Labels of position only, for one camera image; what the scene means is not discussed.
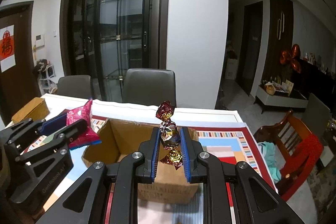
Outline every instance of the sliding door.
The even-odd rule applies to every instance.
[[[107,101],[122,101],[129,68],[148,67],[149,0],[99,0],[100,52]]]
[[[126,71],[149,67],[150,0],[71,0],[70,10],[71,73],[91,76],[95,98],[122,102]]]

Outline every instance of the screw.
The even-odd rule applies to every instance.
[[[104,166],[104,164],[101,162],[101,161],[96,161],[94,164],[93,164],[93,168],[95,169],[100,169]]]
[[[199,154],[199,156],[203,159],[207,159],[208,157],[210,157],[209,153],[208,152],[201,152]]]
[[[238,166],[241,168],[241,169],[246,169],[247,168],[247,162],[246,161],[240,161],[238,163]]]
[[[132,154],[132,157],[133,157],[134,159],[139,159],[139,158],[142,157],[142,153],[141,153],[141,152],[134,152],[134,153]]]

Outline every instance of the teal cloth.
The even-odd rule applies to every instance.
[[[260,142],[258,143],[258,146],[274,183],[279,182],[281,180],[281,174],[280,170],[277,168],[277,162],[275,161],[275,145],[269,142]]]

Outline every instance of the chinese character sign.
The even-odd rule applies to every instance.
[[[0,29],[0,66],[1,72],[15,66],[14,25]]]

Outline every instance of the pink candy package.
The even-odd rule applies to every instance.
[[[95,133],[95,131],[91,128],[91,106],[92,99],[88,100],[85,105],[69,110],[67,113],[67,126],[75,121],[78,121],[79,119],[86,120],[88,125],[86,131],[69,144],[70,150],[74,150],[85,145],[101,143],[98,134]]]

